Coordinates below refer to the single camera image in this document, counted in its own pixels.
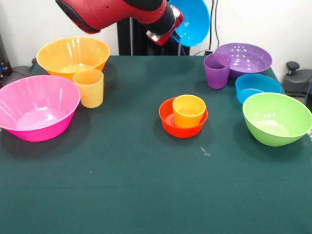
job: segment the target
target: green bowl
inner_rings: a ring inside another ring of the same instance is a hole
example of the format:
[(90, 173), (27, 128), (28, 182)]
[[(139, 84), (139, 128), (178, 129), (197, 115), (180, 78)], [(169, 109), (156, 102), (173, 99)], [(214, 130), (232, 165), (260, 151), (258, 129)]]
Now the green bowl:
[(312, 128), (310, 110), (283, 94), (253, 95), (244, 102), (243, 113), (251, 134), (268, 146), (293, 143)]

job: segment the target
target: white wall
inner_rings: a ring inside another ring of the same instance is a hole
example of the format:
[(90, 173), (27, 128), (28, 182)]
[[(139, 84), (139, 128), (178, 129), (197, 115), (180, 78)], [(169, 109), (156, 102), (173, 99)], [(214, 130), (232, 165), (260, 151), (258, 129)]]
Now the white wall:
[[(209, 9), (211, 0), (205, 0)], [(286, 62), (312, 68), (312, 0), (219, 0), (217, 30), (221, 44), (245, 42), (266, 49), (279, 79)], [(209, 38), (191, 49), (208, 49)], [(214, 36), (212, 49), (216, 48)]]
[[(63, 13), (54, 0), (0, 0), (0, 34), (11, 66), (30, 65), (46, 43), (70, 36), (90, 36)], [(92, 35), (118, 55), (117, 25)]]
[[(211, 8), (211, 0), (205, 0)], [(217, 28), (221, 44), (246, 42), (266, 49), (279, 78), (285, 63), (312, 68), (312, 0), (219, 0)], [(61, 37), (86, 35), (54, 0), (0, 0), (0, 33), (13, 66), (30, 64), (46, 43)], [(117, 26), (93, 35), (118, 54)], [(208, 49), (208, 37), (191, 54)]]

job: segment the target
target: red bowl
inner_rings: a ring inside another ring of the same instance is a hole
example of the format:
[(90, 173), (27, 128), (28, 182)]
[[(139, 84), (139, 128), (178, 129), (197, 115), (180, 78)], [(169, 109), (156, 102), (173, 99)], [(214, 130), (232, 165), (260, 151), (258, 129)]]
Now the red bowl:
[(175, 126), (175, 116), (173, 111), (174, 99), (175, 97), (164, 101), (159, 108), (159, 116), (162, 122), (162, 126), (168, 134), (174, 137), (190, 138), (195, 136), (200, 132), (208, 118), (207, 109), (205, 110), (204, 116), (198, 126), (193, 128), (178, 128)]

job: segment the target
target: purple bowl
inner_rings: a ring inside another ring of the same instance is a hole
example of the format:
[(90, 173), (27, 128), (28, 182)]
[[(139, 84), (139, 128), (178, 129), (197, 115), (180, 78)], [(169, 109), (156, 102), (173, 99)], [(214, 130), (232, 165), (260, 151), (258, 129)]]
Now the purple bowl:
[(232, 78), (250, 73), (261, 73), (272, 65), (272, 57), (267, 51), (250, 44), (225, 44), (218, 47), (215, 52), (231, 56), (230, 77)]

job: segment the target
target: black knob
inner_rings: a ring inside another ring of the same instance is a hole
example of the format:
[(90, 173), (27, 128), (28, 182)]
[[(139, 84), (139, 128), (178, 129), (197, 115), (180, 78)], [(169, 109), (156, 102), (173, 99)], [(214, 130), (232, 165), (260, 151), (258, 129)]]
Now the black knob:
[(287, 66), (288, 70), (293, 71), (293, 72), (294, 72), (295, 70), (299, 69), (299, 67), (300, 67), (299, 63), (297, 63), (297, 62), (292, 62), (292, 61), (286, 63), (286, 66)]

